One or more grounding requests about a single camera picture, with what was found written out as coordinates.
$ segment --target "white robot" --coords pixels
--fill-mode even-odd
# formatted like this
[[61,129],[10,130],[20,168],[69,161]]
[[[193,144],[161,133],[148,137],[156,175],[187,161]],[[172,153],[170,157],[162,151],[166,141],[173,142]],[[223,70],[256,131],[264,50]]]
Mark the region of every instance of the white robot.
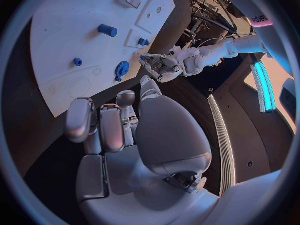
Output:
[[220,63],[220,59],[231,59],[238,54],[264,53],[272,56],[257,35],[248,35],[237,39],[225,38],[216,45],[181,50],[176,46],[170,50],[171,55],[144,54],[139,63],[160,83],[169,82],[178,76],[197,75],[205,67]]

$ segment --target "cyan light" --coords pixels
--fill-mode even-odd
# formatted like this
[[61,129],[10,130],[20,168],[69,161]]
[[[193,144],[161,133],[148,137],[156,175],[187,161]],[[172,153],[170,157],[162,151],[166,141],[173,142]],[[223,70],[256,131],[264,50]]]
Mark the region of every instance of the cyan light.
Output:
[[269,90],[269,94],[270,94],[271,102],[272,102],[272,109],[275,110],[276,109],[275,97],[274,97],[274,93],[273,93],[273,90],[272,90],[272,86],[271,86],[271,82],[270,82],[268,73],[266,71],[266,68],[265,68],[265,65],[263,64],[263,62],[260,61],[259,63],[260,63],[260,67],[262,68],[262,71],[264,73],[264,77],[265,77],[266,82],[267,82],[267,86],[268,86],[268,90]]
[[264,105],[265,105],[265,110],[267,111],[272,111],[272,102],[271,102],[271,96],[268,88],[268,83],[266,80],[266,77],[264,75],[263,69],[261,68],[259,63],[256,63],[255,65],[257,74],[259,76],[259,80],[261,82],[262,90],[263,90],[263,97],[264,97]]

